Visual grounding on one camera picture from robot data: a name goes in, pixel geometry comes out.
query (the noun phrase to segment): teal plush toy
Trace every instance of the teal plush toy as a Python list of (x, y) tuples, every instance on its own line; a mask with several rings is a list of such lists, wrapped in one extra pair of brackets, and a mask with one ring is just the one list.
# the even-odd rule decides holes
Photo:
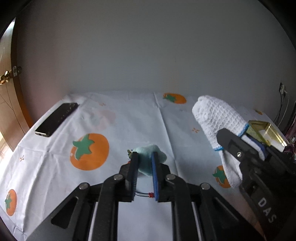
[(159, 149), (157, 145), (149, 145), (133, 149), (133, 152), (137, 152), (139, 154), (139, 172), (147, 176), (152, 176), (151, 156), (155, 151), (158, 153), (160, 163), (164, 163), (167, 159), (167, 156)]

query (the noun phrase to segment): wall socket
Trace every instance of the wall socket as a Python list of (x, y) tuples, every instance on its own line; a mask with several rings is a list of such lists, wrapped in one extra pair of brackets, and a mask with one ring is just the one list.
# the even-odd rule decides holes
[(281, 82), (279, 84), (279, 91), (280, 91), (281, 95), (285, 94), (285, 90), (286, 90), (286, 86)]

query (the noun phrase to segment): black phone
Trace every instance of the black phone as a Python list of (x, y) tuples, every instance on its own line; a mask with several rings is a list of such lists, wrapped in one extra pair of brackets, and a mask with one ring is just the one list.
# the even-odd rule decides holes
[(35, 134), (50, 137), (60, 124), (78, 107), (77, 103), (61, 104), (45, 121), (35, 130)]

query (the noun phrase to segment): wall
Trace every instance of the wall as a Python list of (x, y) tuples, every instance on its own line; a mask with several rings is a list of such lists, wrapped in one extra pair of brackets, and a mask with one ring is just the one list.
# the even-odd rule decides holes
[(35, 0), (18, 20), (20, 81), (34, 120), (71, 92), (209, 94), (272, 119), (281, 81), (287, 118), (296, 99), (295, 49), (257, 0)]

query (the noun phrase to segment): yellow container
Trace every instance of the yellow container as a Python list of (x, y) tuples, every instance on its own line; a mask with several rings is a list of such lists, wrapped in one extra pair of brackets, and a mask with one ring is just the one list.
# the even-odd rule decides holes
[(277, 130), (269, 122), (250, 120), (250, 127), (247, 133), (256, 140), (267, 144), (268, 146), (274, 146), (279, 151), (283, 151), (288, 143), (281, 137)]

